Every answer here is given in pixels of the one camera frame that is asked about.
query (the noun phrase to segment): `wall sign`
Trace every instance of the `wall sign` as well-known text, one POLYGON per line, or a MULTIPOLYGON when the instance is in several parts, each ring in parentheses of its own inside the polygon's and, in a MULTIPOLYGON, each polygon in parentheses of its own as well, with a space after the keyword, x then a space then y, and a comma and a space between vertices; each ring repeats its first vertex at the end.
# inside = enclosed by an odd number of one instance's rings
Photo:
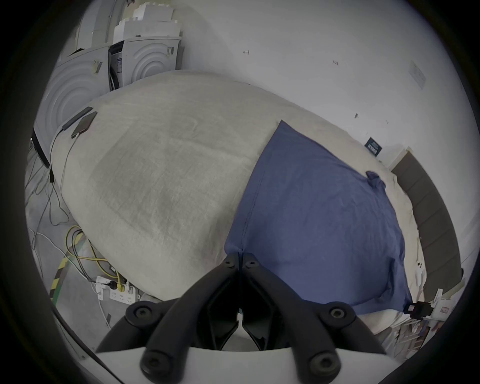
POLYGON ((375 157, 377 157, 382 150, 382 147, 380 147, 379 144, 372 138, 368 139, 367 143, 365 144, 365 148, 372 152, 375 157))

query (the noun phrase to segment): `floor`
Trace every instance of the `floor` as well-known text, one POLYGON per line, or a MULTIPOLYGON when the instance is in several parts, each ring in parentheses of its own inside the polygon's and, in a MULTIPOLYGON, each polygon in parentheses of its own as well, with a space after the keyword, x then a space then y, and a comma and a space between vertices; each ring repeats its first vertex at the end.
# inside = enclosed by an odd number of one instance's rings
MULTIPOLYGON (((75 225, 72 215, 63 203, 57 199, 48 180, 48 171, 42 165, 34 150, 29 152, 29 162, 26 169, 25 198, 27 205, 25 214, 30 240, 33 240, 33 231, 46 235, 60 250, 56 249, 45 237, 35 237, 33 252, 47 292, 50 292, 60 262, 66 252, 65 235, 68 229, 75 225)), ((79 255, 92 257, 85 242, 79 243, 79 255)), ((84 261, 84 268, 89 276, 95 279, 104 276, 93 261, 84 261)), ((108 332, 108 326, 99 307, 99 300, 89 282, 67 263, 61 272, 60 282, 55 294, 55 305, 62 317, 79 338, 95 351, 100 341, 108 332)), ((115 324, 124 314, 127 304, 113 300, 101 302, 105 316, 110 324, 115 324)))

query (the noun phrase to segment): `bed frame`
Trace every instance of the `bed frame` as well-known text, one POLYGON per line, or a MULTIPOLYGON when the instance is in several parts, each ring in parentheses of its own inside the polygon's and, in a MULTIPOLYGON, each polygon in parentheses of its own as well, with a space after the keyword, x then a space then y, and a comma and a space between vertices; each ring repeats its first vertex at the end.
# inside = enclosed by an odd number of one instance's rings
POLYGON ((462 279, 455 229, 435 185, 411 152, 407 151, 392 172, 413 205, 427 270, 424 294, 428 302, 438 288, 445 293, 462 279))

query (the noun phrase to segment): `bolt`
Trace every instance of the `bolt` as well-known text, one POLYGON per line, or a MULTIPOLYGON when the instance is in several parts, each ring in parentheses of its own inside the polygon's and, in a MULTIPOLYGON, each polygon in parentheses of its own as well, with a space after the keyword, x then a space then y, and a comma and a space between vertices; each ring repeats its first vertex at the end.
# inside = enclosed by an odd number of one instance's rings
POLYGON ((310 360, 310 372, 315 376, 328 376, 338 371, 340 360, 332 352, 322 352, 310 360))
POLYGON ((152 375, 167 376, 171 371, 170 358, 163 352, 149 351, 144 354, 142 370, 152 375))
POLYGON ((341 308, 333 308, 330 311, 330 315, 336 319, 343 319, 345 317, 345 311, 341 308))
POLYGON ((150 308, 140 307, 136 309, 134 314, 138 319, 148 319, 150 316, 152 316, 152 311, 150 308))

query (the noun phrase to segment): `washing machine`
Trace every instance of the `washing machine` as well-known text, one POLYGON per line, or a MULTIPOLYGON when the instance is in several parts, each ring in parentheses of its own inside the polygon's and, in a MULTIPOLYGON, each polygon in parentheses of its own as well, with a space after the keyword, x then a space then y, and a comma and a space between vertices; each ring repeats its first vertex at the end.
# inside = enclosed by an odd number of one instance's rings
POLYGON ((111 71, 120 87, 158 73, 173 71, 181 37, 134 37, 110 48, 111 71))
POLYGON ((93 99, 110 89, 109 44, 73 53, 55 66, 34 123, 38 143, 50 161, 57 128, 93 99))

